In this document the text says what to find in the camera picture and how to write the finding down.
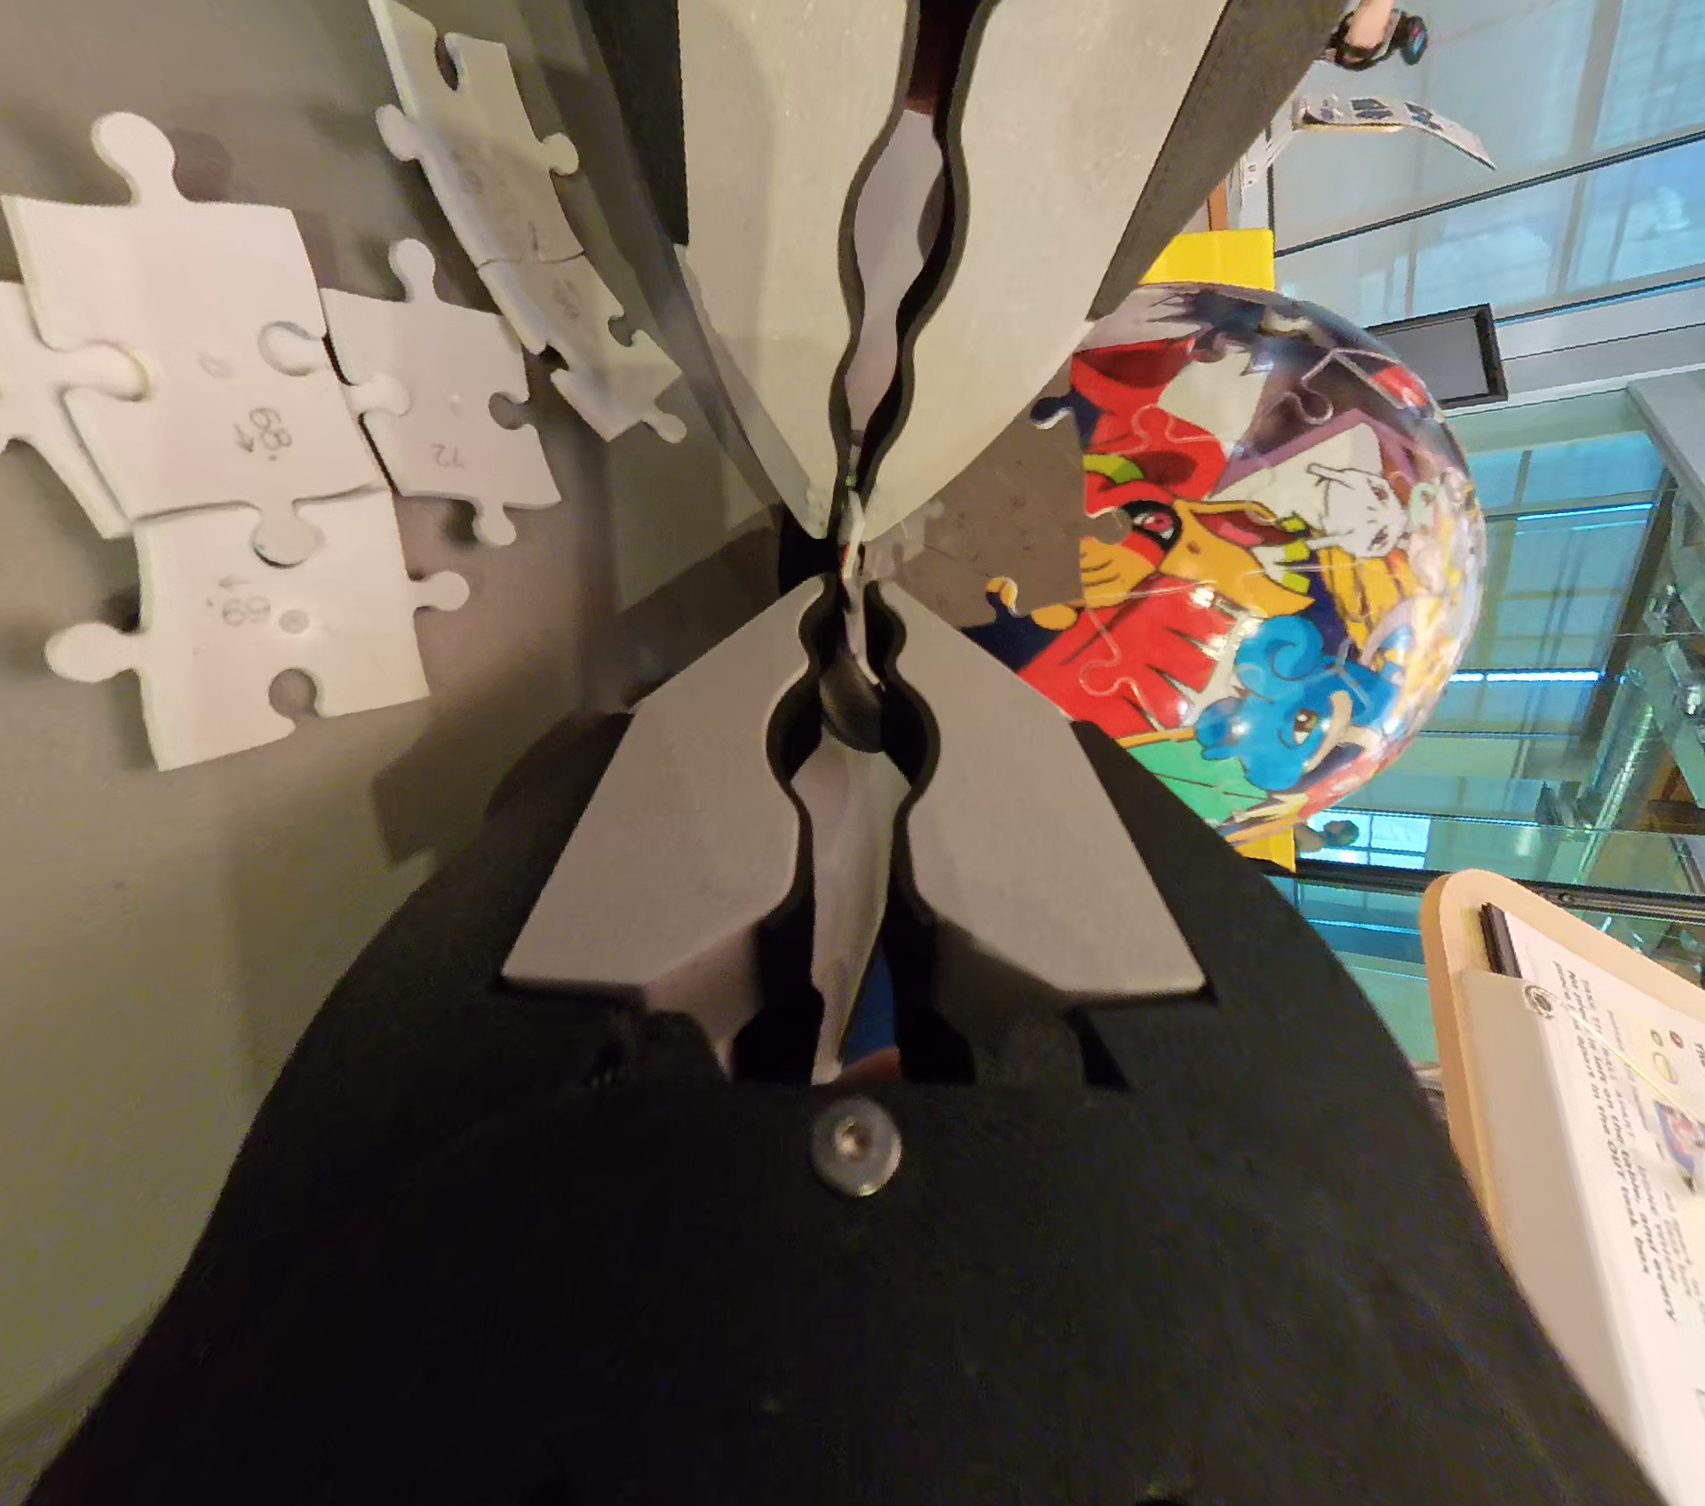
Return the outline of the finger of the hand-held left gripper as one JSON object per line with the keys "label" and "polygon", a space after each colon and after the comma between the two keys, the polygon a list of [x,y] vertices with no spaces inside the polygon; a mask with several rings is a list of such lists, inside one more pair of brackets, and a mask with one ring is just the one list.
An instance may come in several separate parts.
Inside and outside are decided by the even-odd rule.
{"label": "finger of the hand-held left gripper", "polygon": [[1104,279],[1232,0],[987,0],[944,128],[940,265],[901,336],[864,535],[915,513],[1029,409]]}
{"label": "finger of the hand-held left gripper", "polygon": [[677,0],[688,238],[720,384],[809,535],[832,535],[864,325],[855,220],[896,130],[921,0]]}

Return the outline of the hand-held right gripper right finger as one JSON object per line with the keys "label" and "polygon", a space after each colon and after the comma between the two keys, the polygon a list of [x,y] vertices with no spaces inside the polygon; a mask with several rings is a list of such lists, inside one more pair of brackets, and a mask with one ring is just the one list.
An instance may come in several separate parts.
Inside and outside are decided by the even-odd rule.
{"label": "hand-held right gripper right finger", "polygon": [[1086,741],[903,586],[866,592],[882,748],[905,780],[880,954],[903,1073],[971,1084],[1077,1016],[1191,1002],[1209,977]]}

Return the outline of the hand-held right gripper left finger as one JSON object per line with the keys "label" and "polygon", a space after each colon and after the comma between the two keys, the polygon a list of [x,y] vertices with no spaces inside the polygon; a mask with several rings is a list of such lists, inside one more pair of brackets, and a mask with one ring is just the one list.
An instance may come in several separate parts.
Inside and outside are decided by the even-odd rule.
{"label": "hand-held right gripper left finger", "polygon": [[690,1018],[736,1078],[809,1084],[814,828],[837,588],[805,579],[631,709],[505,984]]}

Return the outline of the colourful puzzle ball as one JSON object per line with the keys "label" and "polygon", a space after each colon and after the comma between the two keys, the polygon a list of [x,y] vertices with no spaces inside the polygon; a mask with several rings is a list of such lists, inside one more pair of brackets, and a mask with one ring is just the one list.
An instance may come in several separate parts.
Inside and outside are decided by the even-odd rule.
{"label": "colourful puzzle ball", "polygon": [[1034,405],[1081,444],[1079,581],[992,579],[967,636],[1100,728],[1244,856],[1390,767],[1482,611],[1486,521],[1418,371],[1338,315],[1225,283],[1150,283]]}

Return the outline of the white puzzle piece pair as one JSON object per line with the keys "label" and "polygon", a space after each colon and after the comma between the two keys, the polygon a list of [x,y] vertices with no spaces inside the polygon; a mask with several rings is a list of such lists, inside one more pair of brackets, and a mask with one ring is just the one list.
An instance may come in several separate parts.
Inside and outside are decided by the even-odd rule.
{"label": "white puzzle piece pair", "polygon": [[367,0],[393,84],[376,110],[392,157],[420,167],[463,252],[523,350],[553,359],[551,386],[605,441],[651,430],[676,446],[663,407],[679,382],[665,348],[601,274],[559,194],[582,169],[567,133],[535,132],[505,45],[438,27],[399,0]]}

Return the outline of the white puzzle piece cluster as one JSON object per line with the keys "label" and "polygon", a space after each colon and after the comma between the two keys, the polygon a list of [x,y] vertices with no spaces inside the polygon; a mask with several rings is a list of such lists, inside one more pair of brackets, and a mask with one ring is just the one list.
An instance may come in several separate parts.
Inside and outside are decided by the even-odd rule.
{"label": "white puzzle piece cluster", "polygon": [[390,245],[397,299],[326,288],[289,208],[186,196],[146,117],[91,142],[127,201],[4,196],[6,434],[132,542],[139,622],[56,632],[49,668],[134,677],[161,771],[289,737],[289,673],[326,719],[425,700],[416,620],[471,590],[415,570],[399,499],[457,505],[491,549],[562,503],[539,430],[498,414],[530,396],[521,343],[440,293],[418,238]]}

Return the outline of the white printed paper sign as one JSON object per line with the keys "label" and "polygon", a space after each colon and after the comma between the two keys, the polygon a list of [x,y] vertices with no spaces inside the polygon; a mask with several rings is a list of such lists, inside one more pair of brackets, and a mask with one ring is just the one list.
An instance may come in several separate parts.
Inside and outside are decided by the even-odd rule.
{"label": "white printed paper sign", "polygon": [[1498,164],[1482,137],[1461,121],[1402,98],[1379,94],[1299,94],[1290,103],[1290,135],[1397,135],[1416,132],[1494,173]]}

